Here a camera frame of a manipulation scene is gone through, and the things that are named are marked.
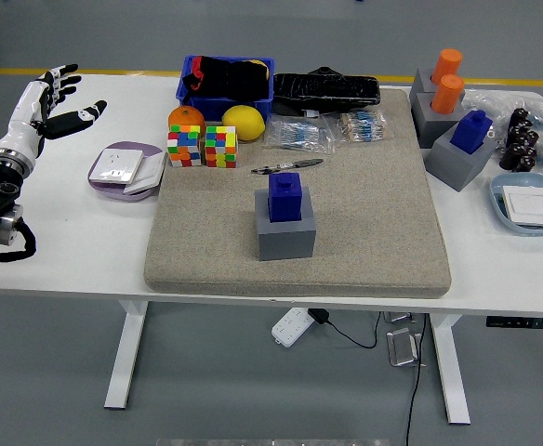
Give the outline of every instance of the white table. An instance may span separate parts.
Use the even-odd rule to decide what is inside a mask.
[[[497,224],[486,196],[488,178],[502,173],[497,165],[490,162],[462,192],[429,176],[452,273],[451,289],[441,298],[157,294],[143,281],[157,197],[139,203],[112,201],[92,190],[86,175],[99,152],[116,141],[165,147],[162,128],[178,104],[178,81],[85,75],[78,92],[56,109],[62,113],[98,99],[108,102],[92,128],[46,143],[18,200],[36,235],[38,252],[30,259],[0,265],[0,295],[121,302],[126,322],[105,402],[107,408],[121,409],[126,406],[149,301],[429,313],[449,421],[468,424],[451,327],[464,314],[543,317],[543,237],[515,236]],[[21,242],[15,247],[21,248]],[[522,273],[522,268],[529,273]]]

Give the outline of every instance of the rubik's cube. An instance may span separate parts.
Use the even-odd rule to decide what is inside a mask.
[[[237,154],[236,127],[214,125],[205,130],[205,164],[208,167],[236,167]]]
[[[168,134],[168,154],[175,167],[201,165],[199,125],[171,125]]]

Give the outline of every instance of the yellow floor line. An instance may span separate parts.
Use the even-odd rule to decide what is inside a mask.
[[[0,68],[0,75],[10,76],[39,76],[46,69],[43,68]],[[180,76],[177,71],[155,70],[78,70],[80,74],[109,74],[121,76]],[[412,84],[414,76],[375,76],[383,84]],[[502,79],[487,77],[465,77],[466,85],[509,85],[509,86],[543,86],[543,79]]]

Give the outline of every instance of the table leg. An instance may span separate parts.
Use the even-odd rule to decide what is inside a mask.
[[[441,385],[447,418],[451,424],[469,425],[470,414],[464,384],[457,362],[456,344],[451,327],[461,318],[460,314],[431,314],[430,324],[437,351]]]
[[[126,311],[125,325],[121,333],[119,349],[116,352],[113,375],[104,408],[123,410],[126,407],[126,399],[131,387],[131,378],[133,377],[133,368],[138,354],[148,302],[143,300],[120,300],[119,302]]]

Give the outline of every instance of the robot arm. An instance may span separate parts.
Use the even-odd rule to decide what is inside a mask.
[[[46,72],[25,88],[9,119],[7,134],[0,139],[0,244],[11,245],[18,232],[26,241],[25,251],[1,253],[0,262],[33,255],[35,238],[23,222],[22,207],[15,204],[23,180],[42,153],[45,138],[66,137],[92,126],[106,108],[99,100],[81,111],[50,117],[55,107],[75,92],[81,76],[73,75],[77,65],[63,65]]]
[[[70,111],[50,118],[50,113],[75,92],[81,76],[77,65],[63,65],[46,72],[28,84],[9,119],[7,134],[0,139],[0,164],[20,173],[25,179],[42,153],[45,138],[57,139],[85,130],[104,112],[99,100],[81,111]]]

